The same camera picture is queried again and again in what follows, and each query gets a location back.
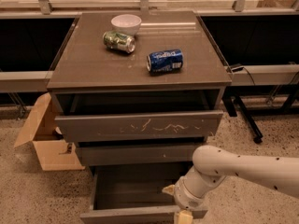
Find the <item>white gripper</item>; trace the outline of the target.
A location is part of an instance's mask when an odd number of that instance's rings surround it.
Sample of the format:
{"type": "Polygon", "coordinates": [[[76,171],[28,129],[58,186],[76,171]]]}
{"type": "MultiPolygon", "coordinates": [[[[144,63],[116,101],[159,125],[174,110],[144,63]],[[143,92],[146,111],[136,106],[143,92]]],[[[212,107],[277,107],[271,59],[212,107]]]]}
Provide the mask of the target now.
{"type": "Polygon", "coordinates": [[[190,211],[198,210],[203,200],[192,195],[181,180],[175,186],[169,185],[164,187],[162,193],[168,195],[174,194],[176,205],[183,209],[178,212],[177,224],[192,224],[193,216],[190,211]]]}

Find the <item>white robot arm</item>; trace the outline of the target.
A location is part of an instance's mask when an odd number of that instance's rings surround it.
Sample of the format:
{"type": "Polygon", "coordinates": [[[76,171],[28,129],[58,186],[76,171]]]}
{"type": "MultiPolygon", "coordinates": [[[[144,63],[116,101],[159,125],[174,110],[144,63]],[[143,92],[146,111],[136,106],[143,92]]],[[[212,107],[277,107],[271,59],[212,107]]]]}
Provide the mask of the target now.
{"type": "Polygon", "coordinates": [[[175,185],[163,188],[178,210],[174,224],[192,224],[205,195],[226,176],[236,176],[269,189],[299,198],[299,159],[250,156],[204,145],[192,154],[192,168],[175,185]]]}

